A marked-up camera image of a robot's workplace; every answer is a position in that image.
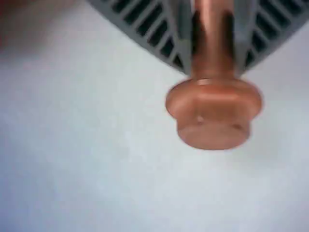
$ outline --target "copper cylinder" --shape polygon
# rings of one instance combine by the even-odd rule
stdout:
[[[196,0],[197,50],[191,78],[172,88],[166,100],[180,138],[207,150],[230,149],[250,136],[250,122],[262,108],[258,89],[235,76],[233,0]]]

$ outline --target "copper post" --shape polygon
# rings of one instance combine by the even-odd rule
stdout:
[[[233,8],[233,0],[196,0],[199,32],[191,78],[167,95],[178,134],[192,147],[223,150],[243,144],[262,108],[257,88],[235,76],[228,23]]]

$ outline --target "white surface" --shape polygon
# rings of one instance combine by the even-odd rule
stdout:
[[[251,140],[207,152],[164,108],[184,77],[66,2],[2,27],[1,231],[309,230],[309,25],[248,74],[266,100]]]

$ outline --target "white background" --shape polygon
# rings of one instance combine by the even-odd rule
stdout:
[[[0,231],[307,232],[309,25],[246,74],[265,97],[244,146],[183,144],[185,78],[84,1],[1,25]]]

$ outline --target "copper base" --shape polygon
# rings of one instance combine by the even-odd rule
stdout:
[[[191,79],[167,95],[166,108],[177,120],[180,138],[188,145],[223,150],[243,144],[250,136],[250,121],[262,108],[252,84],[235,77],[228,15],[231,0],[197,0],[200,32],[192,60]]]

